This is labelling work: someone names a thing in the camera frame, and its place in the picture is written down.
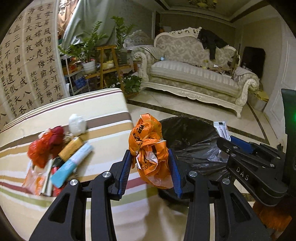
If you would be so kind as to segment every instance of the tiled floor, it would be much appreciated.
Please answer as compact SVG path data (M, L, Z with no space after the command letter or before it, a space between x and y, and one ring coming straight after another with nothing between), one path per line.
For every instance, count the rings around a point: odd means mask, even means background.
M265 140L275 148L279 144L264 114L252 109L253 113L251 106L248 105L243 107L242 117L238 119L232 110L213 104L193 101L164 91L145 89L137 96L130 98L130 100L132 101L128 102L131 103L128 104L128 109L134 124L137 123L140 114L150 113L158 120L162 120L182 112L210 121L225 121L229 129L232 130L230 135L248 142L260 143ZM248 193L238 181L235 182L235 186L241 193Z

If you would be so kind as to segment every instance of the green plant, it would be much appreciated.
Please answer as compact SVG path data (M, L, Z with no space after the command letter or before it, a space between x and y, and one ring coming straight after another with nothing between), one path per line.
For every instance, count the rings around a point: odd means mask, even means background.
M126 94L137 93L140 91L142 78L136 75L126 76L123 79L124 92Z
M72 55L82 62L88 63L91 61L91 57L95 53L94 47L98 44L99 40L107 38L106 34L98 34L98 29L102 24L101 21L97 21L96 24L92 27L90 32L84 31L87 36L83 38L82 42L76 45L70 45L68 49L63 49L59 46L59 50L63 54Z
M136 25L131 24L129 27L125 26L123 17L113 16L111 19L115 22L116 45L118 49L121 49L123 48L125 38L131 33Z

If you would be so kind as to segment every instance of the orange wrapper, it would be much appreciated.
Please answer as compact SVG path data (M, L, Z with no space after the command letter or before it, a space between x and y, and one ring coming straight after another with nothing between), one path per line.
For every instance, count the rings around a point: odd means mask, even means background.
M168 149L162 139L161 123L150 114L141 115L128 139L133 156L132 168L137 163L140 177L162 189L172 188L168 167Z

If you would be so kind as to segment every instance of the white ornate sofa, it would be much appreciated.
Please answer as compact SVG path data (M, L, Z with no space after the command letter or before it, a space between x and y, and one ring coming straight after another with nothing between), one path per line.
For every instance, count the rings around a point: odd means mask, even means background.
M199 29L188 28L156 36L154 47L138 47L132 52L134 61L141 61L138 75L141 88L164 90L173 94L213 103L236 111L240 118L247 102L248 91L259 88L258 77L238 67L233 78L205 68L214 64L228 67L235 49L216 48L215 60L197 39Z

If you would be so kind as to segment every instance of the trash bin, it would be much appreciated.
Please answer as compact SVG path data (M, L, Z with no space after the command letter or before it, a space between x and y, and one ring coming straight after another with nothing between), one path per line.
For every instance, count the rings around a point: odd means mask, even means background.
M162 134L180 161L210 180L220 181L229 176L226 170L228 157L220 155L217 147L219 137L213 125L198 118L171 117L160 121ZM188 205L188 200L179 200L173 188L158 190L159 196L170 202Z

